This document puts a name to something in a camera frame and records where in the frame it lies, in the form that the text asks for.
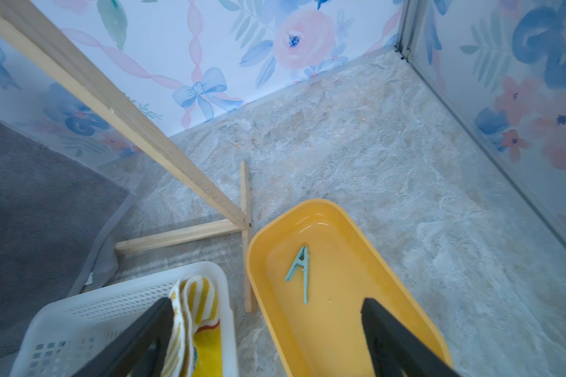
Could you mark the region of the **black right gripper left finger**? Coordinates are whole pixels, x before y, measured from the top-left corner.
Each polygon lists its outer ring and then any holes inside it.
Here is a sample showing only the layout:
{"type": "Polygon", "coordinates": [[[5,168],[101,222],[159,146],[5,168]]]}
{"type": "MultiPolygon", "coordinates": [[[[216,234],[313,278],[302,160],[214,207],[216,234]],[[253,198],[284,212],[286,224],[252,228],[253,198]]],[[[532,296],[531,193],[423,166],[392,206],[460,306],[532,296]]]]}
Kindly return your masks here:
{"type": "Polygon", "coordinates": [[[168,298],[157,300],[76,376],[160,376],[165,366],[174,312],[168,298]]]}

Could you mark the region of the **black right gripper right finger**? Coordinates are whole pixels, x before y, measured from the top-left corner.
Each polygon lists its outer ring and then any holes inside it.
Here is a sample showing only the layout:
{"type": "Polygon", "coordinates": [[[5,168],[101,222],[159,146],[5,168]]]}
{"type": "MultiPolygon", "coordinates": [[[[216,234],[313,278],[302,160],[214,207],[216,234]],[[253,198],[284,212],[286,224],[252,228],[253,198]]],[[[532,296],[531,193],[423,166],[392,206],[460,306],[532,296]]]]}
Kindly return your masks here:
{"type": "Polygon", "coordinates": [[[457,375],[377,300],[363,301],[361,319],[376,376],[457,375]]]}

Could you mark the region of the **yellow white striped towel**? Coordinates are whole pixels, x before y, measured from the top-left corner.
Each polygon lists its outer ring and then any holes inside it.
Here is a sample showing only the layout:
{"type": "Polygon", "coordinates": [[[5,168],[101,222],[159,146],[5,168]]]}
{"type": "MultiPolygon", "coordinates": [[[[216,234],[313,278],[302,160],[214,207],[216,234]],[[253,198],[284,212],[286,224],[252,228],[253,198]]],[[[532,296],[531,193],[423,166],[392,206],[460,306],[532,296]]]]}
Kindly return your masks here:
{"type": "Polygon", "coordinates": [[[180,279],[168,294],[173,326],[162,376],[222,376],[219,294],[207,277],[180,279]]]}

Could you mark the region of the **teal clothespin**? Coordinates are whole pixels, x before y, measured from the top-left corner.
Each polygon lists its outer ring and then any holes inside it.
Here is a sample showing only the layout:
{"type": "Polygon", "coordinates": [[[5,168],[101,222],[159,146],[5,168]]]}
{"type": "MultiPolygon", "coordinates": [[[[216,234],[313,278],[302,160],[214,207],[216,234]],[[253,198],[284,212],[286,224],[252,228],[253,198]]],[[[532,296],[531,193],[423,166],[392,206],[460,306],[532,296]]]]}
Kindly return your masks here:
{"type": "Polygon", "coordinates": [[[303,303],[308,304],[308,283],[310,276],[310,252],[307,246],[302,246],[293,259],[288,272],[286,282],[290,282],[294,274],[300,270],[303,273],[303,303]]]}

